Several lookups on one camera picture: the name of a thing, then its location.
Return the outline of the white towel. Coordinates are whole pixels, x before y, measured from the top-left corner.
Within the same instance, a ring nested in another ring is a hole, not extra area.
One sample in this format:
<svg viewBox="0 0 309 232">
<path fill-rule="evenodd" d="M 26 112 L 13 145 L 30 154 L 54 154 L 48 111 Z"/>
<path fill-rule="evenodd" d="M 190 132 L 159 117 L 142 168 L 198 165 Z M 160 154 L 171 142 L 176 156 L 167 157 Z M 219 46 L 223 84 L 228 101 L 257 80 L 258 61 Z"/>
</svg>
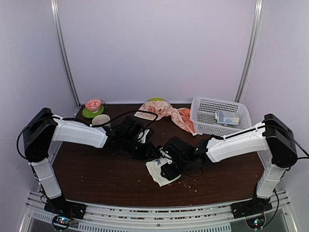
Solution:
<svg viewBox="0 0 309 232">
<path fill-rule="evenodd" d="M 159 159 L 155 159 L 153 161 L 148 161 L 146 162 L 146 168 L 148 170 L 148 173 L 150 174 L 150 176 L 152 177 L 152 179 L 160 186 L 165 186 L 165 185 L 169 185 L 170 183 L 178 180 L 181 175 L 178 175 L 176 178 L 172 179 L 172 180 L 168 180 L 165 177 L 163 177 L 161 175 L 161 167 L 164 164 L 171 164 L 171 160 L 167 159 L 167 158 L 159 158 Z"/>
</svg>

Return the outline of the orange patterned towel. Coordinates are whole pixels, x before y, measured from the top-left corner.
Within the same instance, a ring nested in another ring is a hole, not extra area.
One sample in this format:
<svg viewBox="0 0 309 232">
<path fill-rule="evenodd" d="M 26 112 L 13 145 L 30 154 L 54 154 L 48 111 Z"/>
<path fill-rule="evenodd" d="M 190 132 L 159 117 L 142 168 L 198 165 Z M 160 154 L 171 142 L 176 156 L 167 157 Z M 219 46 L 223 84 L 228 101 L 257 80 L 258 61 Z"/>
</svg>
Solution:
<svg viewBox="0 0 309 232">
<path fill-rule="evenodd" d="M 164 117 L 170 117 L 176 126 L 193 136 L 197 135 L 194 124 L 190 119 L 190 109 L 188 108 L 174 108 L 166 101 L 148 101 L 139 108 L 139 111 L 134 116 L 152 121 L 155 119 L 155 115 L 150 112 L 158 116 L 156 121 Z"/>
</svg>

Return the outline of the white plastic basket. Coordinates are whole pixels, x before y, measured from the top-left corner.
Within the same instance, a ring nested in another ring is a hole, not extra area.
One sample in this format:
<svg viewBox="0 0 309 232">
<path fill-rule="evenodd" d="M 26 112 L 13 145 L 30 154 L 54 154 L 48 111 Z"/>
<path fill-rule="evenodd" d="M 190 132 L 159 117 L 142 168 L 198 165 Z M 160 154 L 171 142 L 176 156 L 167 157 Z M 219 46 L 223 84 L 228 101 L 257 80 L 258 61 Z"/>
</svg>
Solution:
<svg viewBox="0 0 309 232">
<path fill-rule="evenodd" d="M 190 119 L 197 134 L 228 135 L 252 126 L 244 104 L 205 97 L 193 98 Z"/>
</svg>

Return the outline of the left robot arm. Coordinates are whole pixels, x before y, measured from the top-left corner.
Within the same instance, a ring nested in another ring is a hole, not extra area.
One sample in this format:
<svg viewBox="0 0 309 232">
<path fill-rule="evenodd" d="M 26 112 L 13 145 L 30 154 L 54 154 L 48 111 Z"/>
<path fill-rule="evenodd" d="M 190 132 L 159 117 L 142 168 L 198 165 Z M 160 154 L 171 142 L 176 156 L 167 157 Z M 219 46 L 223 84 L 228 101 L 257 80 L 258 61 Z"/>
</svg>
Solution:
<svg viewBox="0 0 309 232">
<path fill-rule="evenodd" d="M 20 157 L 31 166 L 45 192 L 47 203 L 58 214 L 72 214 L 49 161 L 51 142 L 68 142 L 125 151 L 136 160 L 151 161 L 160 157 L 149 140 L 153 130 L 131 116 L 133 111 L 122 113 L 99 125 L 81 119 L 61 117 L 43 108 L 20 131 L 16 149 Z"/>
</svg>

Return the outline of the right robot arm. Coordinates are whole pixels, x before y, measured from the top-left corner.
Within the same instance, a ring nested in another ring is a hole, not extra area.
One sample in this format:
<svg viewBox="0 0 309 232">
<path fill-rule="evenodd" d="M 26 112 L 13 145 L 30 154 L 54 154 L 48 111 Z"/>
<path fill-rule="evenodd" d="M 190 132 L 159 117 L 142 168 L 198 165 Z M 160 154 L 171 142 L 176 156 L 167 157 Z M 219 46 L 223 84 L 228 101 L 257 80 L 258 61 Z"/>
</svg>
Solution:
<svg viewBox="0 0 309 232">
<path fill-rule="evenodd" d="M 294 134 L 273 114 L 248 129 L 224 136 L 212 135 L 195 146 L 173 137 L 160 149 L 171 163 L 161 167 L 160 175 L 173 180 L 191 168 L 202 168 L 222 160 L 256 151 L 271 152 L 272 158 L 254 187 L 250 200 L 231 204 L 234 218 L 262 214 L 272 208 L 270 197 L 287 169 L 297 162 Z"/>
</svg>

